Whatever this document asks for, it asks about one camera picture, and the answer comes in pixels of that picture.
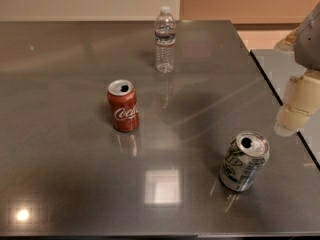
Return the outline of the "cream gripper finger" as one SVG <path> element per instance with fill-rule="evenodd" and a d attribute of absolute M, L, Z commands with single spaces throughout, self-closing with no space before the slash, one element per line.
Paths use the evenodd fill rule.
<path fill-rule="evenodd" d="M 287 137 L 301 130 L 320 109 L 320 71 L 308 69 L 300 77 L 291 76 L 280 107 L 274 131 Z"/>
<path fill-rule="evenodd" d="M 295 28 L 279 42 L 276 43 L 274 48 L 281 52 L 292 52 L 294 50 L 294 44 L 297 38 L 298 29 Z"/>

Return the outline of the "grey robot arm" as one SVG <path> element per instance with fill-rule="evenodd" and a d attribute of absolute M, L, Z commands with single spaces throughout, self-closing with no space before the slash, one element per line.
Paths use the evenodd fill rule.
<path fill-rule="evenodd" d="M 287 83 L 274 131 L 291 136 L 301 130 L 320 109 L 320 3 L 306 16 L 296 31 L 295 62 L 306 71 Z"/>

